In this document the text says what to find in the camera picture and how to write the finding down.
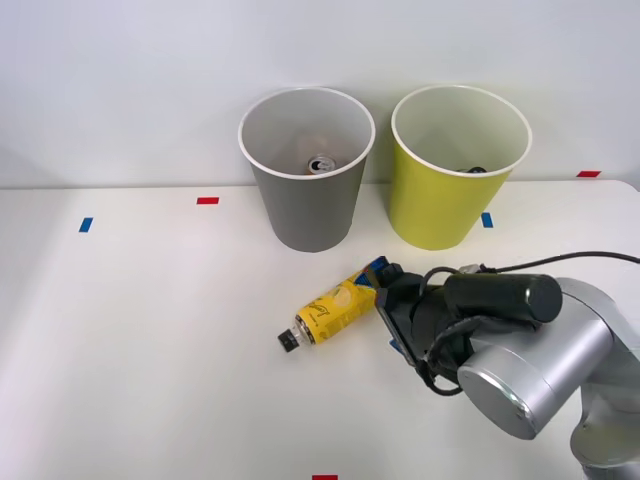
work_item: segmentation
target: cup rim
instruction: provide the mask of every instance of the cup rim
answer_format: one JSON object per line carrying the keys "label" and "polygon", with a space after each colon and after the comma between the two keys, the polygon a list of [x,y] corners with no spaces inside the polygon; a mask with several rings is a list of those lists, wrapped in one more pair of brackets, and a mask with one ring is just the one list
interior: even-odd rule
{"label": "cup rim", "polygon": [[[473,90],[475,92],[479,92],[479,93],[483,93],[485,95],[489,95],[490,97],[495,98],[496,100],[504,103],[507,107],[511,108],[511,110],[513,110],[515,112],[515,114],[518,116],[518,118],[520,118],[520,120],[524,124],[525,128],[527,129],[527,148],[525,148],[525,150],[522,153],[522,155],[520,156],[520,158],[518,160],[516,160],[515,162],[513,162],[511,165],[509,165],[507,167],[504,167],[504,168],[501,168],[500,170],[496,170],[494,172],[466,173],[466,172],[456,172],[455,170],[448,170],[446,168],[439,167],[437,165],[434,165],[433,163],[427,162],[426,160],[420,158],[417,154],[415,154],[409,147],[407,147],[407,145],[405,145],[405,143],[400,138],[400,135],[398,134],[398,130],[396,128],[396,118],[398,116],[398,112],[400,111],[400,108],[402,108],[402,106],[405,104],[405,102],[410,100],[415,95],[418,95],[418,94],[420,94],[422,92],[425,92],[427,90],[435,90],[435,89],[438,89],[438,88],[463,88],[463,89],[466,89],[466,90]],[[531,143],[533,142],[533,132],[531,131],[531,126],[529,125],[529,122],[527,121],[527,118],[522,114],[522,112],[520,110],[518,110],[516,108],[515,105],[513,105],[510,102],[508,102],[507,100],[505,100],[504,98],[500,97],[499,95],[496,95],[495,93],[489,92],[488,90],[484,90],[482,88],[471,87],[469,85],[430,85],[430,86],[427,86],[427,87],[419,88],[418,90],[415,90],[415,91],[409,93],[402,100],[400,100],[400,102],[398,102],[396,107],[393,109],[393,114],[391,115],[391,130],[393,131],[393,137],[395,138],[396,142],[398,142],[398,144],[402,147],[402,149],[405,152],[407,152],[411,156],[411,158],[413,158],[414,160],[418,161],[419,163],[421,163],[425,167],[429,167],[429,168],[431,168],[433,170],[436,170],[436,171],[438,171],[440,173],[444,173],[446,175],[453,175],[455,177],[465,177],[465,178],[495,177],[495,176],[498,176],[498,175],[502,175],[503,173],[510,172],[511,170],[513,170],[516,166],[518,166],[525,159],[525,157],[529,153],[529,150],[531,150]]]}
{"label": "cup rim", "polygon": [[[251,154],[249,154],[249,152],[247,151],[247,149],[244,146],[244,141],[242,140],[242,131],[244,129],[244,125],[245,125],[245,122],[246,122],[247,118],[249,118],[249,115],[256,108],[258,108],[262,103],[266,102],[267,100],[271,100],[272,98],[278,97],[280,95],[284,95],[284,94],[287,94],[287,93],[300,91],[300,90],[321,91],[321,92],[333,93],[333,94],[336,94],[336,95],[340,95],[341,97],[344,97],[347,100],[350,100],[351,102],[353,102],[356,106],[360,107],[360,109],[364,112],[364,114],[366,115],[367,119],[369,120],[369,125],[371,127],[371,136],[369,138],[369,143],[367,144],[365,149],[362,151],[362,153],[355,160],[353,160],[352,162],[349,162],[344,167],[340,167],[337,170],[334,170],[332,172],[322,173],[320,175],[292,175],[290,173],[282,173],[282,172],[278,172],[277,170],[273,170],[273,169],[271,169],[269,167],[266,167],[262,163],[258,162],[255,158],[253,158],[251,156]],[[262,97],[260,100],[258,100],[257,102],[255,102],[247,110],[247,112],[242,116],[242,120],[240,121],[240,125],[238,126],[238,144],[240,145],[240,150],[242,150],[242,153],[245,156],[245,158],[247,158],[254,166],[258,167],[260,170],[262,170],[262,171],[264,171],[264,172],[266,172],[266,173],[268,173],[270,175],[274,175],[274,176],[280,177],[280,178],[287,178],[287,179],[290,179],[290,180],[306,180],[306,181],[322,180],[323,178],[333,177],[335,175],[339,175],[342,172],[346,172],[347,170],[350,170],[353,167],[355,167],[356,165],[358,165],[360,162],[362,162],[367,157],[367,155],[371,151],[371,148],[373,147],[373,143],[374,143],[375,139],[376,139],[376,125],[375,125],[375,122],[373,121],[373,116],[371,115],[371,112],[369,112],[367,107],[365,107],[359,100],[355,99],[351,95],[347,95],[344,92],[341,92],[339,90],[334,90],[332,88],[327,88],[327,87],[293,87],[293,88],[285,88],[285,89],[278,90],[277,92],[271,93],[269,95],[266,95],[266,96]]]}

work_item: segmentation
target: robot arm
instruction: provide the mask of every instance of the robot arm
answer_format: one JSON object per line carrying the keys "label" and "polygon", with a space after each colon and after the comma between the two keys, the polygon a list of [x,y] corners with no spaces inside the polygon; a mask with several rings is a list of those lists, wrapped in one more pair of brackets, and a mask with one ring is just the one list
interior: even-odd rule
{"label": "robot arm", "polygon": [[[640,478],[640,335],[605,293],[546,275],[454,273],[430,286],[397,264],[369,279],[399,350],[436,393],[464,391],[530,440],[581,387],[571,448],[585,474]],[[459,387],[442,390],[438,376]]]}

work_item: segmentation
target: paper cup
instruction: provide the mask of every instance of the paper cup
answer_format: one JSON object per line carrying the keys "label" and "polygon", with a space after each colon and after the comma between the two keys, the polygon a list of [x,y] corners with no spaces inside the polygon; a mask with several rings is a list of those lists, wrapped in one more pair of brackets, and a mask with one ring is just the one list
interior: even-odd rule
{"label": "paper cup", "polygon": [[303,252],[349,232],[375,125],[356,99],[296,88],[252,107],[238,131],[276,236]]}
{"label": "paper cup", "polygon": [[[485,90],[433,86],[393,111],[395,161],[390,218],[406,242],[427,250],[458,245],[531,148],[531,127]],[[482,167],[486,173],[467,173]]]}

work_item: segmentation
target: black cable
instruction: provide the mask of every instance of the black cable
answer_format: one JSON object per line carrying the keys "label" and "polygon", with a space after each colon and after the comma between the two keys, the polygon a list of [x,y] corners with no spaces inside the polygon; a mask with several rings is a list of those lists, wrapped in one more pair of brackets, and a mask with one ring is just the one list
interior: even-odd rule
{"label": "black cable", "polygon": [[445,328],[442,332],[440,332],[429,349],[427,350],[427,355],[425,361],[429,368],[437,372],[437,359],[440,355],[440,351],[442,348],[453,338],[463,333],[467,333],[475,330],[482,323],[483,319],[486,318],[484,316],[476,315],[473,317],[466,317],[462,320],[458,320],[457,322],[451,323]]}
{"label": "black cable", "polygon": [[454,395],[458,395],[462,393],[462,387],[456,387],[451,390],[443,390],[435,384],[435,375],[433,374],[431,368],[427,365],[427,362],[424,360],[420,360],[418,365],[416,366],[416,372],[422,378],[424,383],[429,387],[434,393],[441,395],[443,397],[453,397]]}
{"label": "black cable", "polygon": [[451,268],[451,267],[436,267],[436,268],[432,268],[431,270],[429,270],[424,277],[422,277],[422,281],[420,282],[420,290],[418,291],[418,295],[420,296],[420,299],[422,299],[422,297],[424,296],[426,290],[427,290],[427,285],[429,284],[429,280],[431,280],[431,277],[433,277],[436,273],[460,273],[460,270],[456,270],[455,268]]}
{"label": "black cable", "polygon": [[640,258],[634,257],[632,255],[625,255],[624,253],[616,253],[616,252],[588,251],[588,252],[565,253],[563,255],[556,255],[554,257],[543,258],[542,260],[536,260],[534,262],[521,263],[520,265],[512,265],[510,267],[502,267],[502,268],[490,268],[490,267],[486,267],[483,264],[483,265],[480,265],[480,271],[483,273],[506,273],[506,272],[513,272],[515,270],[523,270],[525,268],[537,267],[539,265],[546,265],[547,263],[560,262],[562,260],[569,260],[571,258],[582,258],[582,257],[615,258],[617,260],[624,260],[627,262],[640,264]]}

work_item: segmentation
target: yellow cup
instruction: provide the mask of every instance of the yellow cup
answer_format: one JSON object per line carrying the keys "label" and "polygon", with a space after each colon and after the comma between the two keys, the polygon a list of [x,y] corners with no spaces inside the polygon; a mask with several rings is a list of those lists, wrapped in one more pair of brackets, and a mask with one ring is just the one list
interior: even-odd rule
{"label": "yellow cup", "polygon": [[[427,250],[458,245],[531,148],[531,127],[499,96],[442,85],[410,93],[393,111],[391,224]],[[468,173],[482,167],[486,173]]]}

